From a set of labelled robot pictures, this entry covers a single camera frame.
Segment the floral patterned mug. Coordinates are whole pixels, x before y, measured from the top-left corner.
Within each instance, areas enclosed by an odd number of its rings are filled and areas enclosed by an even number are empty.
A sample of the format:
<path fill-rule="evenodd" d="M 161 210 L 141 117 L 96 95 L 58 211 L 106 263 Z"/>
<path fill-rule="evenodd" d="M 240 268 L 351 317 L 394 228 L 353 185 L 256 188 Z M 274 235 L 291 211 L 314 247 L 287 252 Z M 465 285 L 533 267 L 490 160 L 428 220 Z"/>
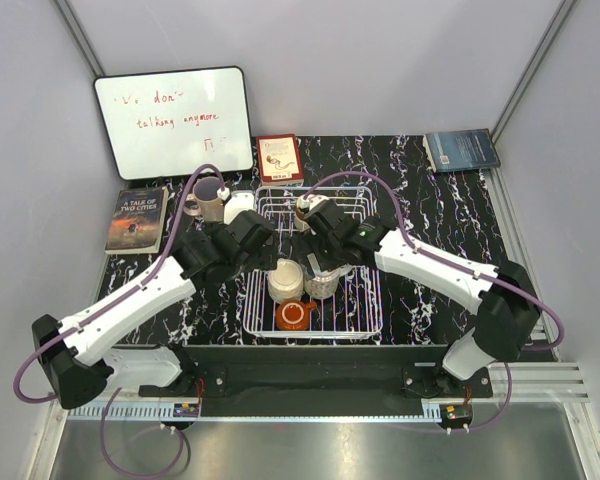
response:
<path fill-rule="evenodd" d="M 351 266 L 343 266 L 335 270 L 317 271 L 313 277 L 304 278 L 305 293 L 317 300 L 324 300 L 335 295 L 340 279 L 348 275 L 352 270 Z"/>

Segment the cream ribbed cup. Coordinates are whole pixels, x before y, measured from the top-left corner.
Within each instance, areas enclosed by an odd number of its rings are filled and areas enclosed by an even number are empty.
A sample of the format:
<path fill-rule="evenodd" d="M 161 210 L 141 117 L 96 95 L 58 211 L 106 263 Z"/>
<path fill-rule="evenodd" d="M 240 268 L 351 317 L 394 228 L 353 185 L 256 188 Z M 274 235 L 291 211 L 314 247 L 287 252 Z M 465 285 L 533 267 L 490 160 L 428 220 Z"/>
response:
<path fill-rule="evenodd" d="M 268 272 L 269 296 L 277 303 L 300 299 L 303 289 L 303 271 L 298 263 L 289 259 L 278 259 L 276 267 Z"/>

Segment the brown and cream cup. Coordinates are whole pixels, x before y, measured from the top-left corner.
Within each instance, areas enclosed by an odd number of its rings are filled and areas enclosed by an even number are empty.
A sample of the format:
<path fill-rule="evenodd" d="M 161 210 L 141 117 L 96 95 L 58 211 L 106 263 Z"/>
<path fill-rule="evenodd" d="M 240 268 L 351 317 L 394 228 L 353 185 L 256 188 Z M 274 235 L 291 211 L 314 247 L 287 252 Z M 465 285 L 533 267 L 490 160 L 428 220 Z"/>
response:
<path fill-rule="evenodd" d="M 310 212 L 311 202 L 308 196 L 299 196 L 296 201 L 294 213 L 294 225 L 299 232 L 304 232 L 310 229 L 306 221 L 306 216 Z"/>

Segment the pink glossy mug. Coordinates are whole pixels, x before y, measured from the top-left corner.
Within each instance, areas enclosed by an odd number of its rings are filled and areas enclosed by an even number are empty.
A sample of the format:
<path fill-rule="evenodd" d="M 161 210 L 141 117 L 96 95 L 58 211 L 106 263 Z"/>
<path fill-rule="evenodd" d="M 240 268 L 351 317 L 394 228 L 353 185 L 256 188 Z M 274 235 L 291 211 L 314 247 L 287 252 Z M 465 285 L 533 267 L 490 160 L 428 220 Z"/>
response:
<path fill-rule="evenodd" d="M 187 195 L 184 212 L 205 222 L 223 222 L 224 207 L 230 196 L 229 188 L 217 177 L 202 178 Z"/>

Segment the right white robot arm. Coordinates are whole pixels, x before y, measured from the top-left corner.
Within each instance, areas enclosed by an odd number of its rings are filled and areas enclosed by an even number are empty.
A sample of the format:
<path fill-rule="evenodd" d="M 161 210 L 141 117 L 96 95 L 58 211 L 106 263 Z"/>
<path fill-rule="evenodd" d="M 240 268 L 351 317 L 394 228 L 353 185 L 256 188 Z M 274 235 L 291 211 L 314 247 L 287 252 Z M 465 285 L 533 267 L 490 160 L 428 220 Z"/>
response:
<path fill-rule="evenodd" d="M 301 196 L 296 214 L 308 226 L 308 247 L 323 270 L 366 266 L 415 281 L 464 307 L 475 324 L 445 353 L 434 384 L 446 396 L 494 362 L 516 362 L 541 316 L 526 269 L 471 261 L 419 240 L 407 240 L 396 222 L 371 215 L 359 221 L 324 195 Z"/>

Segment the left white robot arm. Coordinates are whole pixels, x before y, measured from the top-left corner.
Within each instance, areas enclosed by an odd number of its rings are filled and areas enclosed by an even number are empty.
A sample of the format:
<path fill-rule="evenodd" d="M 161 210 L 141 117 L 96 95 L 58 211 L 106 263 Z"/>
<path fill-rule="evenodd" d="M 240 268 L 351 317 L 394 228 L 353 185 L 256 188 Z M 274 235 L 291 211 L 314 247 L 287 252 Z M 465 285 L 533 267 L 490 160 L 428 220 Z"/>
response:
<path fill-rule="evenodd" d="M 229 223 L 183 234 L 136 278 L 96 304 L 32 325 L 39 363 L 55 397 L 76 409 L 108 390 L 156 387 L 176 396 L 195 386 L 196 366 L 180 347 L 121 348 L 119 341 L 149 318 L 202 290 L 254 270 L 275 267 L 273 224 L 253 210 Z"/>

